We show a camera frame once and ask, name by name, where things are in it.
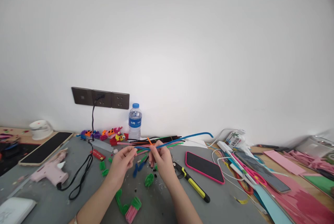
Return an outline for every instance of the pink glue gun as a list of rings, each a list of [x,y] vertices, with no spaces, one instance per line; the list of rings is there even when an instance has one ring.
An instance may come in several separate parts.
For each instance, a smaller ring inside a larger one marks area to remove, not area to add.
[[[44,166],[34,172],[30,176],[30,179],[38,182],[46,177],[54,186],[57,186],[59,182],[63,184],[69,177],[68,173],[62,171],[65,161],[60,163],[65,158],[66,152],[67,148],[59,151],[59,153],[46,162]]]

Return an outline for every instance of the blue pipe cleaner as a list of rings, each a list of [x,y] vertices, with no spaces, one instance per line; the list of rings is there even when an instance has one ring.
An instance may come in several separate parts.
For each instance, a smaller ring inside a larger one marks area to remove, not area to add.
[[[174,143],[174,142],[177,142],[177,141],[186,139],[186,138],[194,137],[194,136],[197,136],[197,135],[203,135],[203,134],[208,134],[208,135],[210,135],[210,136],[213,138],[212,134],[209,133],[209,132],[195,133],[195,134],[192,134],[192,135],[188,135],[188,136],[186,136],[186,137],[182,137],[182,138],[180,138],[180,139],[176,139],[176,140],[170,141],[170,142],[168,142],[168,143],[166,143],[166,144],[163,144],[163,145],[161,145],[161,146],[158,146],[157,149],[158,149],[158,148],[162,148],[162,147],[164,147],[164,146],[166,146],[166,145],[172,144],[172,143]],[[136,146],[135,148],[137,148],[137,149],[144,149],[144,150],[148,150],[148,151],[150,150],[149,148],[141,147],[141,146]]]

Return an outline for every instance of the bottle cap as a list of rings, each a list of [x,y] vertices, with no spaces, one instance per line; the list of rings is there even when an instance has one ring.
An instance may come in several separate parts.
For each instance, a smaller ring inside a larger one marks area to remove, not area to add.
[[[238,130],[238,133],[241,134],[241,135],[244,135],[244,134],[246,134],[246,131],[243,130],[243,129],[239,129],[239,130]]]

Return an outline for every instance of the light blue foam sheet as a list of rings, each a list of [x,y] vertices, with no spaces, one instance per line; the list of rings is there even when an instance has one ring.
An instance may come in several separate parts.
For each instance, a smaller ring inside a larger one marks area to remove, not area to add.
[[[270,217],[275,224],[293,224],[293,222],[286,216],[283,210],[270,197],[270,195],[260,185],[255,186],[255,190],[263,201]]]

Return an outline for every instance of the black phone screen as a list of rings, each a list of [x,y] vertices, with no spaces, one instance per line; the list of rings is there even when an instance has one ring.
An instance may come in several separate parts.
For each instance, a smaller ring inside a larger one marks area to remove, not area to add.
[[[280,193],[285,193],[291,189],[281,182],[275,175],[268,171],[264,166],[260,165],[257,160],[249,157],[244,152],[235,152],[234,153],[242,162],[244,162],[248,167],[252,168],[259,175],[261,175],[267,183],[272,186],[276,191]]]
[[[51,139],[36,148],[26,158],[22,159],[20,163],[36,163],[43,162],[55,149],[57,149],[72,133],[59,132]]]
[[[222,171],[217,164],[190,152],[186,152],[185,163],[188,167],[197,170],[197,172],[203,173],[207,177],[211,177],[221,183],[224,183]]]

